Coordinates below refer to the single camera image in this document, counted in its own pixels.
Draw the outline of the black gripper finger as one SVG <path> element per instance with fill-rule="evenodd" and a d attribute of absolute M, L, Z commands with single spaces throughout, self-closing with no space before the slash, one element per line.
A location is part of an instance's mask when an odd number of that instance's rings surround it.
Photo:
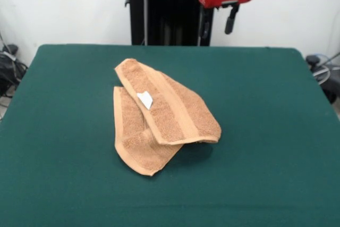
<path fill-rule="evenodd" d="M 239 11 L 239 8 L 240 8 L 239 4 L 232 5 L 231 12 L 230 12 L 229 17 L 227 18 L 227 21 L 226 21 L 226 26 L 225 26 L 225 34 L 226 35 L 230 35 L 233 32 L 234 23 L 235 23 L 236 15 Z"/>
<path fill-rule="evenodd" d="M 206 39 L 209 32 L 209 10 L 201 8 L 201 39 Z"/>

